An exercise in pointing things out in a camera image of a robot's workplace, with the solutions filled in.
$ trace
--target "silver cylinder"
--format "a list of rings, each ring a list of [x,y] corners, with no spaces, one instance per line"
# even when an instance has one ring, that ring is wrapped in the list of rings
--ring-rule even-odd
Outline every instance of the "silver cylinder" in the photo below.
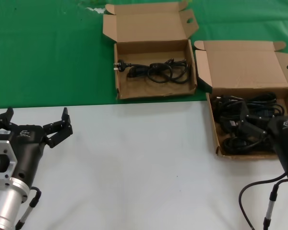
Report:
[[[22,181],[11,178],[0,186],[0,228],[14,229],[15,220],[22,202],[27,200],[30,189]]]

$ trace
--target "cable connector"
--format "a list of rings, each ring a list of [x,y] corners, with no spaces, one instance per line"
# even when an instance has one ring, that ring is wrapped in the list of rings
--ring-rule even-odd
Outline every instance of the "cable connector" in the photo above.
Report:
[[[271,223],[271,219],[264,218],[264,230],[268,230]]]
[[[124,72],[127,67],[131,67],[131,63],[125,63],[123,60],[118,60],[118,62],[114,63],[114,70],[118,70],[119,72]]]

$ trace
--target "black cable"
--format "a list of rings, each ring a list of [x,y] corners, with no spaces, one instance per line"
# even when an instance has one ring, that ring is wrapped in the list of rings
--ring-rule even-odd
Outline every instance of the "black cable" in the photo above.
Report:
[[[245,211],[244,211],[244,208],[242,206],[242,202],[241,202],[241,199],[242,199],[242,195],[244,193],[245,190],[247,190],[249,187],[252,187],[254,185],[258,185],[258,184],[268,184],[268,183],[273,183],[273,182],[276,182],[276,181],[279,181],[280,179],[283,179],[285,176],[288,175],[288,172],[285,172],[283,173],[282,175],[280,175],[279,177],[277,178],[274,178],[274,179],[271,179],[271,180],[265,180],[265,181],[257,181],[257,182],[253,182],[253,183],[250,183],[248,184],[247,186],[245,186],[239,193],[239,206],[240,206],[240,209],[241,209],[241,212],[243,213],[244,215],[244,218],[246,219],[246,221],[248,222],[250,228],[252,230],[255,230],[255,228],[253,227],[253,225],[251,224],[248,216],[246,215]]]
[[[246,136],[226,138],[222,147],[229,154],[246,154],[252,151],[273,151],[268,138],[254,140]]]
[[[165,63],[152,63],[149,66],[125,63],[123,60],[118,60],[118,63],[115,63],[118,66],[117,69],[120,72],[125,71],[126,68],[131,67],[127,74],[128,78],[136,78],[140,76],[147,76],[151,81],[155,83],[166,83],[174,82],[176,84],[184,84],[190,80],[190,72],[187,60],[174,61],[174,59],[169,59]],[[181,73],[173,77],[173,69],[181,69]],[[181,78],[187,73],[187,78],[181,80]],[[157,80],[153,76],[158,75],[163,78],[163,80]]]
[[[245,119],[248,123],[267,131],[269,120],[275,116],[285,114],[282,105],[276,103],[276,94],[267,92],[251,99],[243,99],[236,96],[222,95],[211,100],[215,122],[220,124],[225,133],[231,137],[222,142],[223,149],[229,154],[248,154],[252,151],[270,151],[272,146],[266,137],[253,137],[244,133],[241,128],[241,109],[245,104],[249,117]]]
[[[251,99],[223,95],[212,100],[215,121],[218,123],[223,120],[239,121],[242,102],[246,103],[250,115],[273,117],[285,114],[284,107],[276,103],[276,95],[272,92]]]

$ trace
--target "connector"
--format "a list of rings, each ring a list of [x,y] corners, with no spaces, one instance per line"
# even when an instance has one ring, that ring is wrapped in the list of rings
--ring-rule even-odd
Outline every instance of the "connector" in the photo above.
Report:
[[[127,67],[130,67],[130,63],[125,63],[123,60],[118,60],[118,62],[114,63],[114,70],[118,70],[119,72],[124,72]]]

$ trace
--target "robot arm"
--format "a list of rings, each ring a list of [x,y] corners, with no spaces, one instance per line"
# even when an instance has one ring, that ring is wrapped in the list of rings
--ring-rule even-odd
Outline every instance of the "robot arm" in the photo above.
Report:
[[[0,114],[0,230],[15,229],[21,203],[27,200],[31,189],[37,189],[32,184],[45,145],[53,148],[72,134],[67,108],[61,121],[43,127],[18,126],[11,123],[12,116],[12,108]],[[30,204],[35,206],[40,195],[37,190]]]

